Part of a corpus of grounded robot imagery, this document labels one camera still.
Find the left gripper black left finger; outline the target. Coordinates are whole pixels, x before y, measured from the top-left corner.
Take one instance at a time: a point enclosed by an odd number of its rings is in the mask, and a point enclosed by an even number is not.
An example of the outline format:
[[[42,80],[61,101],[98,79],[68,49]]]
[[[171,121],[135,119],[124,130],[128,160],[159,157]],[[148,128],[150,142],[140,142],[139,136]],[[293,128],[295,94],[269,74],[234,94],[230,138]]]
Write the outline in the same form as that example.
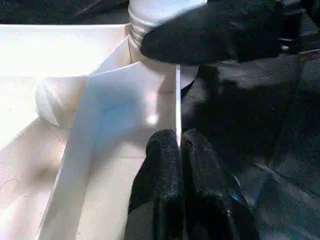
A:
[[[135,176],[124,231],[126,240],[181,240],[184,237],[184,183],[176,133],[155,132]]]

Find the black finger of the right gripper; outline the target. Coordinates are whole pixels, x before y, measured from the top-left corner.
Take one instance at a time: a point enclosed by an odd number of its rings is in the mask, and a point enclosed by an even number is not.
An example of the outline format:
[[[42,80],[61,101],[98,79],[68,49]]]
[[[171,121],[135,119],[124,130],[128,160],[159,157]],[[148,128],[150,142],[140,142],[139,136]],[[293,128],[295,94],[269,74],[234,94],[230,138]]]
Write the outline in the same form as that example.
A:
[[[140,51],[183,65],[274,58],[281,51],[279,0],[217,0],[184,12],[147,33]]]

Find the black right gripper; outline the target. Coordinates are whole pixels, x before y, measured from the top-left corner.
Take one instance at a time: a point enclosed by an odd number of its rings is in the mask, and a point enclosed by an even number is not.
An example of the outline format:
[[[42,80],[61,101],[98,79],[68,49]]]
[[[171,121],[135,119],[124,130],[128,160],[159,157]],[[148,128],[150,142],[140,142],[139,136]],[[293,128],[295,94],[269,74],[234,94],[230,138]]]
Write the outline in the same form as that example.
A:
[[[280,46],[286,54],[314,53],[320,50],[320,2],[281,0],[283,25]]]

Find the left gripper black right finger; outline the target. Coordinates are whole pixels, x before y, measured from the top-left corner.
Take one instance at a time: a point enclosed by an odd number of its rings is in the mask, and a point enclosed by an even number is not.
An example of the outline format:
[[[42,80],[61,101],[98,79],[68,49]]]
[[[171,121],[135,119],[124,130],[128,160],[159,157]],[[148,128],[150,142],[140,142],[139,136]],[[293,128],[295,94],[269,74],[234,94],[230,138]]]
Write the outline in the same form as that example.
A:
[[[195,129],[181,137],[186,231],[190,240],[258,240],[250,207],[235,176]]]

